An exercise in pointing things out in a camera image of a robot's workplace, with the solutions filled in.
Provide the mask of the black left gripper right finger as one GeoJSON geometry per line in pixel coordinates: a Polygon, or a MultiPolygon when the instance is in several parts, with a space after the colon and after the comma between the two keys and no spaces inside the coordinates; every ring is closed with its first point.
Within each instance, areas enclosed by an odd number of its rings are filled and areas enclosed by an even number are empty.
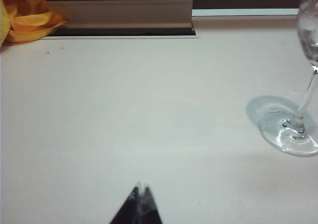
{"type": "Polygon", "coordinates": [[[158,208],[149,187],[146,187],[140,201],[140,223],[162,224],[158,208]]]}

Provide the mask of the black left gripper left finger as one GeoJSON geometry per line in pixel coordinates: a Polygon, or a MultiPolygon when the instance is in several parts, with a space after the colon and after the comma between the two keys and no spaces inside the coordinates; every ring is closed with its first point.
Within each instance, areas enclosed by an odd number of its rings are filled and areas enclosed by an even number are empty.
{"type": "Polygon", "coordinates": [[[139,187],[135,186],[127,199],[115,214],[110,224],[137,224],[138,206],[140,202],[139,187]]]}

